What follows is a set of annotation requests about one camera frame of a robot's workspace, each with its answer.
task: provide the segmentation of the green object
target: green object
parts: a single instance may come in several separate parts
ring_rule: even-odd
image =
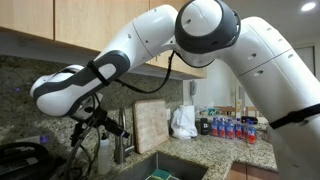
[[[161,169],[156,169],[152,175],[152,179],[157,179],[157,180],[168,180],[170,178],[170,173],[167,171],[161,170]]]

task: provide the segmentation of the appliance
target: appliance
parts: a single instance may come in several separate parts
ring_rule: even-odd
[[[0,146],[0,179],[50,179],[65,160],[40,144],[17,142]]]

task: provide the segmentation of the soap dispenser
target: soap dispenser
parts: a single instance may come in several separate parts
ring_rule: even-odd
[[[110,141],[106,133],[102,134],[98,151],[98,174],[107,174],[110,171]]]

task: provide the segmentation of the faucet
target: faucet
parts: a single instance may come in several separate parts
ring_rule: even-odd
[[[119,125],[126,130],[126,114],[124,108],[119,109]],[[126,157],[134,150],[133,136],[130,135],[130,144],[123,143],[123,137],[118,136],[115,138],[115,150],[114,150],[114,161],[115,163],[121,165],[126,162]]]

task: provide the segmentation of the granite backsplash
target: granite backsplash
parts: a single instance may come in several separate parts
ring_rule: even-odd
[[[51,152],[61,156],[69,153],[69,138],[76,121],[69,117],[51,117],[41,113],[29,95],[31,86],[40,76],[53,74],[66,66],[67,64],[0,55],[0,145],[34,135],[47,135],[50,139],[46,146]],[[163,78],[130,73],[124,74],[120,79],[145,90],[153,90],[163,81]],[[135,101],[161,98],[173,112],[183,104],[182,86],[182,81],[169,80],[156,93],[140,94],[113,82],[99,92],[104,96],[102,108],[108,111],[110,118],[117,120],[119,108],[125,108],[126,126],[132,133],[132,106]],[[114,148],[112,135],[110,141]],[[93,152],[96,142],[96,132],[91,131],[83,144]]]

